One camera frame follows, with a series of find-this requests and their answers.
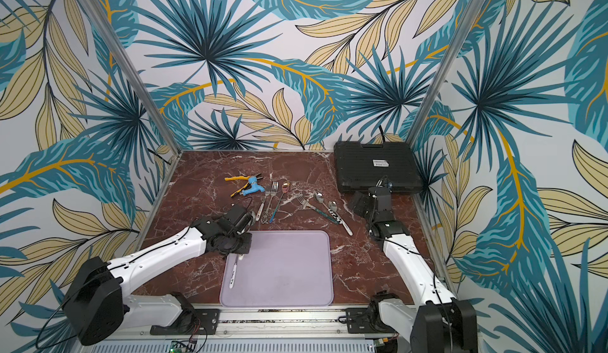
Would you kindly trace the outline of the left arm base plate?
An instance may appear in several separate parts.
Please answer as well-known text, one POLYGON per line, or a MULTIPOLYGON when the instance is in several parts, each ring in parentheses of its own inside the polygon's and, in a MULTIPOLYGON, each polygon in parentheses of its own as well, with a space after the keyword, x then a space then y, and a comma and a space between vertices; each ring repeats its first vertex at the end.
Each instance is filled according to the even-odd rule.
POLYGON ((215 335, 218 328, 220 309, 195 308, 182 293, 173 291, 169 294, 171 300, 177 300, 180 313, 177 319, 168 326, 153 325, 150 327, 152 336, 178 335, 215 335))

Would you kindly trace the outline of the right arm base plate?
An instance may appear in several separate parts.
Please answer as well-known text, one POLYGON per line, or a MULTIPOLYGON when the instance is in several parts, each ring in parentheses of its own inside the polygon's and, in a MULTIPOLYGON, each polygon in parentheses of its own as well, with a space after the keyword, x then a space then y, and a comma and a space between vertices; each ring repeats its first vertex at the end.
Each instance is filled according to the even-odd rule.
POLYGON ((351 334, 390 333, 410 334, 415 311, 405 305, 395 294, 386 291, 371 297, 366 308, 347 308, 340 316, 340 324, 346 325, 351 334))

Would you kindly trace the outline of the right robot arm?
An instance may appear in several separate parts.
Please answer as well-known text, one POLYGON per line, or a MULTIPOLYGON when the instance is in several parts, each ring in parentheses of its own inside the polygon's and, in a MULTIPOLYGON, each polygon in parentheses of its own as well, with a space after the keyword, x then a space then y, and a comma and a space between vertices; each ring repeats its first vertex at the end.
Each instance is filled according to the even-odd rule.
POLYGON ((395 333, 413 352, 477 352, 475 308, 457 299, 429 267, 405 224, 394 215, 391 190, 372 187, 356 192, 349 207, 365 219, 370 238, 396 267, 414 302, 407 306, 395 294, 378 293, 365 310, 347 310, 349 332, 395 333))

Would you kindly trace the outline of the white Pochacco handle fork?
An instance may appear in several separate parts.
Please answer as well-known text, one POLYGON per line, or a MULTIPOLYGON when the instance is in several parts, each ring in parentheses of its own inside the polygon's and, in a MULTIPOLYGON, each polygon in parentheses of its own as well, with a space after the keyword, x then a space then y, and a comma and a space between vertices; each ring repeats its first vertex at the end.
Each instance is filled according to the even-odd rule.
POLYGON ((234 261, 234 265, 232 267, 232 271, 231 271, 231 277, 230 277, 230 281, 229 281, 229 288, 233 289, 235 282, 236 282, 236 276, 237 276, 237 270, 238 270, 238 263, 240 261, 242 261, 244 258, 244 254, 239 254, 237 255, 235 261, 234 261))

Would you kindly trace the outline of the cow pattern handle spoon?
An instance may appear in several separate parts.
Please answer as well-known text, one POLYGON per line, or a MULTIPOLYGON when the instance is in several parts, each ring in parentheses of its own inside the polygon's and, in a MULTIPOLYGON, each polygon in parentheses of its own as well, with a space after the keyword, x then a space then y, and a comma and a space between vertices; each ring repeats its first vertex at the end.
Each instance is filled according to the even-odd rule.
POLYGON ((342 223, 342 219, 341 217, 337 214, 337 212, 335 212, 328 203, 326 203, 325 198, 323 196, 323 194, 321 194, 320 192, 317 192, 315 195, 315 199, 316 201, 318 201, 321 205, 323 205, 326 210, 329 212, 329 214, 337 221, 338 224, 342 223))

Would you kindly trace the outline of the rainbow iridescent spoon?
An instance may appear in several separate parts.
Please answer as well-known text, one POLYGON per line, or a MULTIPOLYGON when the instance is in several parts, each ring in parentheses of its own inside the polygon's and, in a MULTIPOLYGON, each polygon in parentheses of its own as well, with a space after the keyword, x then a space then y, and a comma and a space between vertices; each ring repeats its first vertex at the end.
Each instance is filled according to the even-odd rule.
POLYGON ((271 216, 271 218, 269 220, 270 223, 274 222, 275 217, 276 217, 276 213, 280 209, 281 204, 282 204, 282 200, 283 200, 284 196, 288 193, 288 191, 290 189, 290 186, 291 186, 291 184, 289 182, 287 182, 287 181, 282 184, 280 197, 279 197, 279 200, 277 202, 277 205, 275 206, 274 211, 272 212, 272 216, 271 216))

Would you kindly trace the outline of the ornate silver fork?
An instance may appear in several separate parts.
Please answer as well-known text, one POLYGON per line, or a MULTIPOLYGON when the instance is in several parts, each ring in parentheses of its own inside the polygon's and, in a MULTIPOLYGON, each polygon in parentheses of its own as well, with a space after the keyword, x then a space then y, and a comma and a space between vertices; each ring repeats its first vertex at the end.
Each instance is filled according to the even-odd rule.
POLYGON ((264 213, 261 217, 261 223, 265 224, 269 222, 270 219, 270 207, 272 206, 272 201, 273 198, 275 197, 275 195, 278 193, 278 187, 279 187, 279 182, 274 180, 274 182, 272 182, 272 187, 270 190, 270 194, 269 194, 269 200, 266 204, 266 209, 264 210, 264 213))

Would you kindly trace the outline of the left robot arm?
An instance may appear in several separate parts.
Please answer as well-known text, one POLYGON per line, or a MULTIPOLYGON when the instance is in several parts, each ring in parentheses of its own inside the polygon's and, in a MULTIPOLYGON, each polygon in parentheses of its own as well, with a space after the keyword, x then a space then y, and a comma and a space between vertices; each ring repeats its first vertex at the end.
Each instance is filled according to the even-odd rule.
POLYGON ((138 296, 145 283, 179 264, 206 253, 245 255, 253 235, 253 215, 240 204, 217 218, 204 216, 166 240, 110 261, 99 256, 79 269, 61 305, 79 343, 92 346, 121 329, 149 327, 160 335, 210 334, 207 311, 196 309, 183 294, 138 296))

